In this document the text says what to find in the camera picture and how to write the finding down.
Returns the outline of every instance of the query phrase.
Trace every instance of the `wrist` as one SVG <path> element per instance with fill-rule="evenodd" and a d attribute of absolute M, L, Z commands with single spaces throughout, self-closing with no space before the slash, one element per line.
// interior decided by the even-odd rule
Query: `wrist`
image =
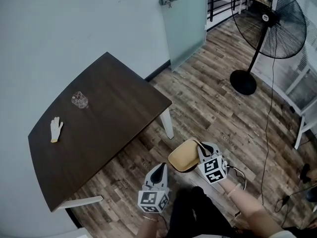
<path fill-rule="evenodd" d="M 159 220 L 159 214 L 158 213 L 144 213 L 145 217 L 148 217 L 150 219 Z"/>

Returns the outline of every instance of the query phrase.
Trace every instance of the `black cable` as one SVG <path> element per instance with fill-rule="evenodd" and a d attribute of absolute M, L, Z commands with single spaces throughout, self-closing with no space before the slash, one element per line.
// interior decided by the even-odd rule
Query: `black cable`
<path fill-rule="evenodd" d="M 244 174 L 244 172 L 242 172 L 240 169 L 238 169 L 238 168 L 236 168 L 236 167 L 234 167 L 234 166 L 229 166 L 229 165 L 228 165 L 227 167 L 230 168 L 230 169 L 233 169 L 233 170 L 236 172 L 236 176 L 237 176 L 237 177 L 240 177 L 240 178 L 242 178 L 242 179 L 244 180 L 243 190 L 245 190 L 245 189 L 246 189 L 246 186 L 247 186 L 247 178 L 246 178 L 246 175 Z M 237 171 L 239 171 L 240 173 L 242 173 L 242 174 L 243 174 L 243 177 L 242 177 L 242 176 L 239 176 Z M 237 216 L 239 216 L 240 214 L 241 214 L 241 212 L 239 211 L 239 212 L 237 212 L 237 213 L 234 215 L 234 217 L 237 217 Z"/>
<path fill-rule="evenodd" d="M 283 221 L 281 227 L 283 227 L 283 225 L 285 224 L 287 215 L 290 213 L 290 211 L 289 211 L 289 205 L 288 205 L 287 203 L 288 203 L 289 199 L 291 198 L 291 196 L 293 196 L 293 195 L 295 195 L 295 194 L 298 194 L 298 193 L 301 193 L 301 192 L 303 192 L 303 191 L 306 191 L 306 190 L 308 190 L 308 189 L 311 189 L 312 187 L 315 187 L 316 185 L 317 185 L 317 183 L 315 183 L 315 184 L 312 185 L 312 186 L 309 186 L 308 188 L 305 188 L 305 189 L 296 191 L 296 192 L 294 192 L 294 193 L 292 193 L 292 194 L 290 194 L 290 195 L 285 196 L 284 198 L 281 198 L 281 199 L 277 200 L 277 202 L 276 202 L 276 204 L 275 204 L 275 207 L 274 207 L 274 212 L 275 212 L 275 213 L 279 213 L 279 212 L 282 210 L 283 206 L 284 206 L 284 205 L 287 205 L 287 211 L 286 211 L 286 214 L 285 214 L 285 217 L 284 217 L 284 221 Z M 277 207 L 277 205 L 278 205 L 278 203 L 279 203 L 280 201 L 282 201 L 282 205 L 281 205 L 281 207 L 277 210 L 276 207 Z"/>
<path fill-rule="evenodd" d="M 229 166 L 229 165 L 228 165 L 227 167 L 233 169 L 233 170 L 236 172 L 236 177 L 240 177 L 240 178 L 243 179 L 243 181 L 244 181 L 243 189 L 245 190 L 245 189 L 246 189 L 246 184 L 247 184 L 247 179 L 246 179 L 246 175 L 244 174 L 244 172 L 242 172 L 240 169 L 238 169 L 238 168 L 236 168 L 236 167 L 234 167 L 234 166 Z M 243 174 L 243 177 L 238 175 L 237 170 L 238 170 L 240 173 Z"/>
<path fill-rule="evenodd" d="M 300 144 L 298 147 L 300 147 L 301 145 L 305 145 L 305 144 L 307 144 L 308 142 L 311 142 L 311 141 L 315 138 L 316 135 L 317 135 L 317 133 L 314 134 L 314 135 L 310 138 L 310 140 L 308 140 L 307 142 L 305 142 L 305 143 L 303 143 L 303 144 Z"/>
<path fill-rule="evenodd" d="M 166 219 L 160 214 L 160 216 L 163 218 L 164 220 L 164 223 L 165 223 L 165 226 L 166 226 L 166 230 L 168 231 L 168 226 L 167 226 L 167 222 L 166 222 Z"/>
<path fill-rule="evenodd" d="M 267 113 L 267 118 L 266 118 L 266 127 L 265 127 L 265 136 L 266 136 L 266 146 L 267 146 L 267 153 L 266 153 L 266 157 L 265 157 L 265 161 L 264 161 L 264 168 L 263 168 L 263 174 L 262 174 L 262 180 L 261 180 L 261 197 L 262 197 L 262 205 L 264 205 L 264 197 L 263 197 L 263 180 L 264 180 L 264 173 L 265 173 L 265 167 L 266 167 L 266 161 L 268 158 L 268 138 L 267 138 L 267 127 L 268 127 L 268 119 L 269 119 L 269 114 L 271 113 L 272 110 L 272 105 L 273 105 L 273 85 L 274 85 L 274 64 L 275 64 L 275 57 L 276 57 L 276 50 L 277 50 L 277 29 L 275 29 L 275 42 L 276 42 L 276 46 L 275 46 L 275 55 L 274 55 L 274 61 L 273 61 L 273 66 L 272 66 L 272 75 L 273 75 L 273 79 L 272 79 L 272 92 L 271 92 L 271 106 L 269 108 L 269 111 Z"/>

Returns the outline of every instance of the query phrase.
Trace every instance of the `glass door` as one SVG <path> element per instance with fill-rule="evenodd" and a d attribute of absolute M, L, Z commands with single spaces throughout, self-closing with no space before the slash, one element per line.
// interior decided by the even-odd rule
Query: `glass door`
<path fill-rule="evenodd" d="M 206 41 L 207 0 L 159 0 L 172 70 Z"/>

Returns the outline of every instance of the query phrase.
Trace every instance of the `white wall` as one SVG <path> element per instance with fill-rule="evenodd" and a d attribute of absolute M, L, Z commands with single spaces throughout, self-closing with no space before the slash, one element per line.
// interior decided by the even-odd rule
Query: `white wall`
<path fill-rule="evenodd" d="M 0 0 L 0 233 L 75 230 L 51 213 L 27 136 L 59 93 L 109 51 L 146 77 L 169 60 L 158 0 Z"/>

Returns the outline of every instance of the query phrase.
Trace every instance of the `bracelet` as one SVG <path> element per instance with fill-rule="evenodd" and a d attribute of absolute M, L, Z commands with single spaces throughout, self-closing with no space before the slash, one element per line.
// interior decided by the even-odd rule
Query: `bracelet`
<path fill-rule="evenodd" d="M 149 217 L 147 217 L 147 216 L 143 216 L 143 218 L 148 219 L 148 220 L 152 220 L 152 221 L 154 221 L 154 222 L 159 222 L 158 220 L 149 218 Z"/>
<path fill-rule="evenodd" d="M 231 197 L 231 195 L 236 191 L 236 189 L 238 189 L 241 185 L 238 184 L 237 186 L 234 187 L 234 189 L 232 191 L 230 191 L 228 194 L 227 194 L 227 197 Z"/>

